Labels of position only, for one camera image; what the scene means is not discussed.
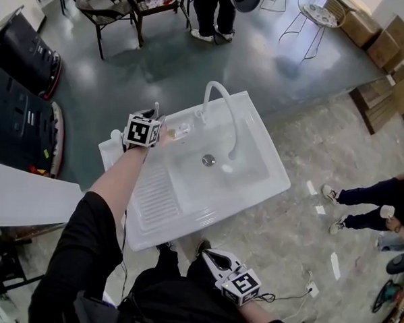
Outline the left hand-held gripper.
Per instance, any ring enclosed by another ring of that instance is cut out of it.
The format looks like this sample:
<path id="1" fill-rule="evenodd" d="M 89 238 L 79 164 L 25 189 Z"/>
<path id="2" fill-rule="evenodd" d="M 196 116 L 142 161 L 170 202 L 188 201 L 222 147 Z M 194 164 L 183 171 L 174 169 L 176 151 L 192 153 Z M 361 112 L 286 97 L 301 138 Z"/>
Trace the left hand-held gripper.
<path id="1" fill-rule="evenodd" d="M 164 114 L 156 117 L 156 109 L 135 111 L 127 121 L 123 145 L 126 148 L 156 146 L 165 119 Z"/>

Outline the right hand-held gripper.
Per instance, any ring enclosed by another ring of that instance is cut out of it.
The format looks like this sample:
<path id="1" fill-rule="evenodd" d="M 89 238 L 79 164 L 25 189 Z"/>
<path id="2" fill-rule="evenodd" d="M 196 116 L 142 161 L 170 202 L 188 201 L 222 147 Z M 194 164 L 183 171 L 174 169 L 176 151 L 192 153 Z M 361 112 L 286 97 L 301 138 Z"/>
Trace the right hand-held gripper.
<path id="1" fill-rule="evenodd" d="M 251 268 L 241 264 L 238 257 L 221 249 L 206 249 L 201 253 L 221 295 L 237 306 L 243 306 L 260 293 L 261 281 Z M 224 276 L 224 270 L 232 270 Z"/>

